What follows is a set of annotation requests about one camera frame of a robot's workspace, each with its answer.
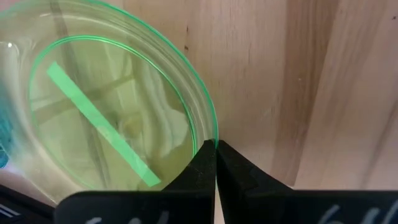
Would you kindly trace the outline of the green translucent plastic plate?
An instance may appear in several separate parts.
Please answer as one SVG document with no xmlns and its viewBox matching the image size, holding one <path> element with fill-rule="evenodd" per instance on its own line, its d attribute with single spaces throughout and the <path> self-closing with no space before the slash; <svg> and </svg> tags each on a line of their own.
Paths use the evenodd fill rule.
<svg viewBox="0 0 398 224">
<path fill-rule="evenodd" d="M 206 140 L 219 141 L 186 56 L 102 0 L 0 9 L 0 91 L 13 127 L 5 168 L 53 203 L 88 190 L 162 190 Z"/>
</svg>

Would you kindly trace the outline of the blue translucent plastic plate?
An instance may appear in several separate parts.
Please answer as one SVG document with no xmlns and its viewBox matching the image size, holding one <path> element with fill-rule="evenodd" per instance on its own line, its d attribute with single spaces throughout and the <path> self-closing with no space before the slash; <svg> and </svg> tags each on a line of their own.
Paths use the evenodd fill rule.
<svg viewBox="0 0 398 224">
<path fill-rule="evenodd" d="M 12 123 L 7 95 L 0 91 L 0 169 L 9 162 L 12 147 Z"/>
</svg>

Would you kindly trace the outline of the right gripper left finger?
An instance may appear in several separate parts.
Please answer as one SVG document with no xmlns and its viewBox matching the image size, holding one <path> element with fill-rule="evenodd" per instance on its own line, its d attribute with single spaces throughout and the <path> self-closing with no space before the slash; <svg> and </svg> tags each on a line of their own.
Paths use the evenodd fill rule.
<svg viewBox="0 0 398 224">
<path fill-rule="evenodd" d="M 62 200 L 54 224 L 213 224 L 216 149 L 206 140 L 162 190 L 86 191 Z"/>
</svg>

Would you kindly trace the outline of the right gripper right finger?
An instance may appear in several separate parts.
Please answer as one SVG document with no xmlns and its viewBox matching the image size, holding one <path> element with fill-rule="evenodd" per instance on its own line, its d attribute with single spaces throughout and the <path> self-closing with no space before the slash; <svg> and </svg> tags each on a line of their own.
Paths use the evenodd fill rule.
<svg viewBox="0 0 398 224">
<path fill-rule="evenodd" d="M 398 224 L 398 190 L 294 190 L 219 141 L 225 224 Z"/>
</svg>

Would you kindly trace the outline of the black aluminium table frame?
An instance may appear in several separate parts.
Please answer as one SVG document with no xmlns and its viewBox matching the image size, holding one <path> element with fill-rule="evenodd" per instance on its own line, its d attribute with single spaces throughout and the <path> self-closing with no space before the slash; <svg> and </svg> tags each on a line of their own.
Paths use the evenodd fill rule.
<svg viewBox="0 0 398 224">
<path fill-rule="evenodd" d="M 0 185 L 0 224 L 54 224 L 54 208 Z"/>
</svg>

